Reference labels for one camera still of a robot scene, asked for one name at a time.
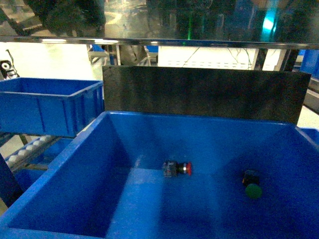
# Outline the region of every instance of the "white wall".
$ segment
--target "white wall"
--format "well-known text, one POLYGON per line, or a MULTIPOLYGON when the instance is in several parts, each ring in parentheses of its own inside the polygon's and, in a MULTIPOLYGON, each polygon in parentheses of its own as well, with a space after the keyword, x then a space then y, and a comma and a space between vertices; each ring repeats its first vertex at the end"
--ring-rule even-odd
POLYGON ((0 59, 14 58, 21 77, 93 80, 86 45, 0 43, 0 59))
POLYGON ((159 66, 251 70, 254 48, 160 46, 159 66))

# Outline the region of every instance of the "blue storage tote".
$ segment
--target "blue storage tote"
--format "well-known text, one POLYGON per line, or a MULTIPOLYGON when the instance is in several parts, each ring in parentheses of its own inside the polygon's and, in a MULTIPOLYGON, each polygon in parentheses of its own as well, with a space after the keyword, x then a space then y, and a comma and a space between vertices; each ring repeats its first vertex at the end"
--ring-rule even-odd
POLYGON ((104 109, 102 81, 0 82, 0 131, 74 137, 104 109))
POLYGON ((303 132, 307 134, 316 144, 319 144, 319 130, 316 128, 302 128, 303 132))
POLYGON ((102 113, 0 218, 1 239, 314 239, 319 147, 295 125, 102 113), (191 176, 164 178, 166 160, 191 176), (261 198, 245 195, 258 170, 261 198))
POLYGON ((319 77, 319 50, 306 50, 300 71, 319 77))

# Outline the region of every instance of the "green push button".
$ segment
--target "green push button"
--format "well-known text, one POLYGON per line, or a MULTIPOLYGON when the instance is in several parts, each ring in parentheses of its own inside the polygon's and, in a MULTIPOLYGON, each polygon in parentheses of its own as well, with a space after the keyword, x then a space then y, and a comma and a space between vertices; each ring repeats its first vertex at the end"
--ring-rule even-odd
POLYGON ((261 188, 254 183, 249 184, 246 187, 245 192, 246 192, 246 195, 251 199, 258 199, 263 194, 263 191, 261 190, 261 188))

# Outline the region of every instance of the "metal frame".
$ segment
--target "metal frame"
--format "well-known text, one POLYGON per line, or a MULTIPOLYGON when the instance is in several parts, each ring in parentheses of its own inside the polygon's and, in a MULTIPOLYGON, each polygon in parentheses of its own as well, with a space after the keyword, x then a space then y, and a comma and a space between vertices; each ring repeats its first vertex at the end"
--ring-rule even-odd
POLYGON ((265 49, 265 48, 259 49, 254 70, 259 70, 259 71, 263 70, 267 53, 268 53, 268 49, 265 49))
POLYGON ((2 42, 59 43, 59 44, 105 44, 105 45, 163 45, 163 46, 206 46, 243 47, 268 49, 319 49, 319 43, 272 43, 213 40, 174 40, 174 39, 122 39, 88 37, 39 37, 39 36, 0 36, 2 42))
POLYGON ((42 154, 45 150, 47 150, 50 146, 55 144, 60 138, 59 137, 52 137, 48 142, 39 145, 38 148, 34 151, 32 151, 27 156, 24 156, 22 160, 20 160, 18 163, 10 166, 11 172, 16 172, 24 167, 26 167, 33 159, 38 157, 40 154, 42 154))
POLYGON ((292 71, 299 54, 299 50, 287 50, 280 67, 280 71, 292 71))
POLYGON ((22 194, 22 189, 0 155, 0 198, 10 207, 22 194))

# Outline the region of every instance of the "cable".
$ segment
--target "cable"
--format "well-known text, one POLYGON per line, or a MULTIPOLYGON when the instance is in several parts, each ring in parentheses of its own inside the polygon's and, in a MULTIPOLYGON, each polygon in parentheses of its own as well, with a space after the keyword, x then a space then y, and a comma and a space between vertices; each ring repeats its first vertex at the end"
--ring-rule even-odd
POLYGON ((247 56, 248 56, 248 68, 247 68, 247 70, 249 70, 249 67, 250 67, 250 69, 252 68, 252 64, 251 64, 251 62, 250 62, 250 57, 249 57, 249 54, 248 54, 247 48, 244 48, 244 51, 246 51, 247 56))
POLYGON ((236 55, 236 59, 237 59, 238 55, 241 53, 241 48, 239 48, 239 51, 238 51, 238 48, 236 48, 236 51, 237 51, 237 55, 236 55))
POLYGON ((273 56, 273 55, 276 53, 277 50, 278 50, 278 49, 275 49, 275 51, 273 52, 273 54, 271 54, 271 56, 273 56))
POLYGON ((212 6, 213 2, 214 2, 214 0, 210 1, 210 5, 207 7, 207 9, 210 9, 210 7, 212 6))
POLYGON ((235 61, 236 61, 237 63, 239 63, 239 62, 237 61, 237 59, 233 56, 233 54, 231 53, 231 51, 229 50, 229 48, 227 48, 227 50, 229 51, 229 53, 231 54, 231 56, 235 59, 235 61))
POLYGON ((185 61, 184 65, 190 60, 190 58, 196 53, 196 51, 198 51, 200 47, 198 47, 194 52, 193 54, 191 54, 191 56, 187 59, 187 61, 185 61))

